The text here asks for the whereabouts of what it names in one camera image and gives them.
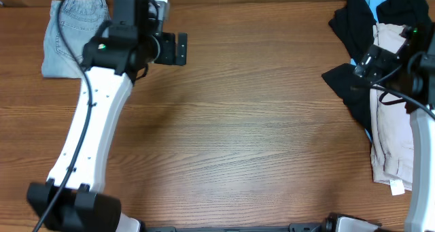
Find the beige cotton shorts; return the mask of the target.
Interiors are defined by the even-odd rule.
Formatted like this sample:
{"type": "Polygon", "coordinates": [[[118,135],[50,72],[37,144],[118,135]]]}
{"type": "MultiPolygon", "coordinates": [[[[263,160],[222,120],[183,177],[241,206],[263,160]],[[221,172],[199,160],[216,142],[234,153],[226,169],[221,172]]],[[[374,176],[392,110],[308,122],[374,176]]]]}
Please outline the beige cotton shorts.
{"type": "Polygon", "coordinates": [[[389,185],[393,195],[412,189],[413,135],[404,103],[383,105],[380,90],[370,90],[373,181],[389,185]]]}

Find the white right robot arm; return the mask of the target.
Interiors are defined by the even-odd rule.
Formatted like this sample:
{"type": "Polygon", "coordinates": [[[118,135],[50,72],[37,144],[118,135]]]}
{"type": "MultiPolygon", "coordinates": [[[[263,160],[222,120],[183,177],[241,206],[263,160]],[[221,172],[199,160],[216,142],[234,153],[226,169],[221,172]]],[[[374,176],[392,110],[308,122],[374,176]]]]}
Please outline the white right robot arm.
{"type": "Polygon", "coordinates": [[[353,70],[369,92],[375,181],[410,187],[405,231],[434,230],[434,25],[377,23],[353,70]]]}

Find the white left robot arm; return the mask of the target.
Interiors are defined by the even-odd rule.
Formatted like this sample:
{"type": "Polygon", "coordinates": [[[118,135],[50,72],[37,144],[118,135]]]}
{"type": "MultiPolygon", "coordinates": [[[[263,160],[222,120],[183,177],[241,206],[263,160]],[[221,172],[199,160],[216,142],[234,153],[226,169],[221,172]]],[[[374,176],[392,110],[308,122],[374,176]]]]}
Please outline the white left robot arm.
{"type": "Polygon", "coordinates": [[[165,33],[169,0],[114,0],[114,17],[83,48],[80,96],[65,145],[44,183],[27,201],[38,227],[51,231],[144,231],[119,199],[104,194],[116,125],[135,82],[151,63],[184,66],[186,33],[165,33]]]}

